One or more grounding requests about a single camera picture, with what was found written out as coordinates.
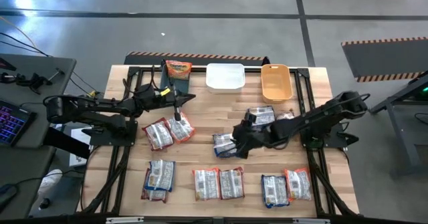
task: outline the orange plastic container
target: orange plastic container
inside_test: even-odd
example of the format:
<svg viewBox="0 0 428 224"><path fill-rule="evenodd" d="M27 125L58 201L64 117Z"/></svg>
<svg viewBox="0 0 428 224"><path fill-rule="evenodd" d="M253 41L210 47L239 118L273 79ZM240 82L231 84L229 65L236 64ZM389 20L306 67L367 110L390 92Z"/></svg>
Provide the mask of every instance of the orange plastic container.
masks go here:
<svg viewBox="0 0 428 224"><path fill-rule="evenodd" d="M266 64L261 67L263 100L268 104L280 104L293 96L290 71L282 64Z"/></svg>

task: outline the wooden tabletop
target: wooden tabletop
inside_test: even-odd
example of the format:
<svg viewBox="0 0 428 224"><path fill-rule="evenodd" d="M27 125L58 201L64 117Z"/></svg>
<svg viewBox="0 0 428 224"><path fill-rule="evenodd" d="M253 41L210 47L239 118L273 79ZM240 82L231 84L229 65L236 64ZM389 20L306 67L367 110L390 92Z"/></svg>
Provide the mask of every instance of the wooden tabletop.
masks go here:
<svg viewBox="0 0 428 224"><path fill-rule="evenodd" d="M121 99L124 93L122 78L126 78L129 66L112 66L106 87L106 98ZM326 68L309 68L315 104L317 106L331 99L332 92ZM160 74L155 74L159 83ZM150 81L145 73L143 83ZM211 94L205 85L205 73L192 73L189 93L196 98L187 102L182 111L195 127L195 135L185 143L174 144L166 150L150 150L147 137L141 130L159 118L173 117L172 108L145 112L138 119L136 143L131 149L121 215L143 216L200 216L200 217L315 217L314 201L293 201L288 207L268 209L261 197L261 175L283 175L284 169L298 169L308 166L306 151L295 136L284 150L267 148L253 149L248 159L217 158L213 150L212 134L231 133L233 126L239 124L247 108L265 106L261 96L259 74L246 74L245 86L239 94ZM284 104L274 105L275 113L292 109L299 115L296 90L294 97ZM89 161L84 183L84 206L96 196L106 181L112 147L99 148ZM354 187L346 158L336 149L326 149L326 160L330 182L340 197L355 212L358 212ZM176 161L175 183L168 195L166 204L141 200L141 190L146 169L150 160ZM241 166L244 169L244 199L196 201L192 170L218 167L230 170ZM110 208L114 202L116 185L112 188ZM324 188L320 187L323 207L327 210Z"/></svg>

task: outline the white container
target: white container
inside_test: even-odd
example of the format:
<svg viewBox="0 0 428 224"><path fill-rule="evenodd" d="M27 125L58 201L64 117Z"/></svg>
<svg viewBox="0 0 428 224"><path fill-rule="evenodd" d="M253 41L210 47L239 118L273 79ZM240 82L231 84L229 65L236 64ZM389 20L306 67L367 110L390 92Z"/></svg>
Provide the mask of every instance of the white container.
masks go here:
<svg viewBox="0 0 428 224"><path fill-rule="evenodd" d="M239 93L245 85L242 64L208 64L206 83L211 93Z"/></svg>

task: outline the rgb keyboard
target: rgb keyboard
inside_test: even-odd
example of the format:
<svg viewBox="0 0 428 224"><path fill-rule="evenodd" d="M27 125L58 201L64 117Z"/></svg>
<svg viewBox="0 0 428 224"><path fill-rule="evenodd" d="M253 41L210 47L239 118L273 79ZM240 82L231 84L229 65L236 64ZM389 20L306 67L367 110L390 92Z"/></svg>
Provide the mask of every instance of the rgb keyboard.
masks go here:
<svg viewBox="0 0 428 224"><path fill-rule="evenodd" d="M0 144L13 146L35 118L35 113L0 100Z"/></svg>

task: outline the hazard tape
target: hazard tape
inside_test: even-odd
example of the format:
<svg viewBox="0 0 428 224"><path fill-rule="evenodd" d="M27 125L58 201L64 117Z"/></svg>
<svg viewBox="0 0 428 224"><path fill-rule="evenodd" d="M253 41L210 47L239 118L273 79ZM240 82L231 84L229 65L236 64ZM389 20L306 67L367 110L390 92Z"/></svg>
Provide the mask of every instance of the hazard tape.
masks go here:
<svg viewBox="0 0 428 224"><path fill-rule="evenodd" d="M357 41L343 41L342 46L351 44L364 44L364 43L390 43L397 41L416 41L416 40L427 40L426 37L402 37L393 39L376 39L376 40L357 40Z"/></svg>
<svg viewBox="0 0 428 224"><path fill-rule="evenodd" d="M361 77L355 78L355 80L357 82L375 82L375 81L384 81L384 80L412 80L416 78L419 74L423 74L423 72L361 76Z"/></svg>
<svg viewBox="0 0 428 224"><path fill-rule="evenodd" d="M191 53L157 53L157 52L139 52L132 51L128 55L142 56L166 56L166 57L184 57L184 58L217 58L227 60L263 60L264 57L247 57L236 55L215 55L215 54L191 54Z"/></svg>

